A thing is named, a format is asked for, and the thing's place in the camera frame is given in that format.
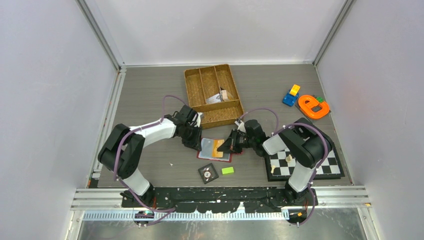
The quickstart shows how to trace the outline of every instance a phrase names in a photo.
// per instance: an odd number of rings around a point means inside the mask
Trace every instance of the yellow toy block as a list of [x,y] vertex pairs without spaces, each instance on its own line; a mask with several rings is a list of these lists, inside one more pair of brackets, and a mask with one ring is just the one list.
[[290,95],[296,96],[296,94],[298,94],[300,89],[301,89],[301,86],[294,84],[290,90]]

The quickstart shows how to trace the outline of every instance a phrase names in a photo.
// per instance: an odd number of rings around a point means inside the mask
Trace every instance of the yellow-green eraser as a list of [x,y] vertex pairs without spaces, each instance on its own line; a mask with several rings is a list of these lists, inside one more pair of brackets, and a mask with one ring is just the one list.
[[222,169],[222,175],[233,174],[233,173],[234,173],[234,168],[232,166],[225,167]]

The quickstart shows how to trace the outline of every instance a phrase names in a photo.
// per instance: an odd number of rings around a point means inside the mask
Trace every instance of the blue toy block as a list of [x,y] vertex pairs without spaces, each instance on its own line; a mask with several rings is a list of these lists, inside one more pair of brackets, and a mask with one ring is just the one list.
[[293,96],[290,94],[290,91],[288,91],[285,97],[282,99],[282,103],[289,107],[293,107],[293,105],[295,104],[298,98],[299,98],[299,93],[297,93],[296,96]]

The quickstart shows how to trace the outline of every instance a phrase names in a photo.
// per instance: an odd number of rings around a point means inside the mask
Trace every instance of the orange toy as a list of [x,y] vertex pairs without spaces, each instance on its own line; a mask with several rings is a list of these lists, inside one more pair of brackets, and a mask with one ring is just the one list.
[[[303,114],[313,120],[318,120],[330,112],[330,106],[326,101],[319,102],[311,95],[299,97],[299,107]],[[319,111],[313,111],[313,108],[320,107]]]

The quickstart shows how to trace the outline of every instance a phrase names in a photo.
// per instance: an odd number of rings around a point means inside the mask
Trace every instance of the white panel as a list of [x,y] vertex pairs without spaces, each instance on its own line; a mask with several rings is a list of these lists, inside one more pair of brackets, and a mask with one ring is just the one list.
[[75,1],[0,9],[0,239],[60,240],[116,72]]
[[385,239],[423,239],[424,1],[356,1],[318,66]]
[[95,1],[127,65],[311,62],[344,3]]

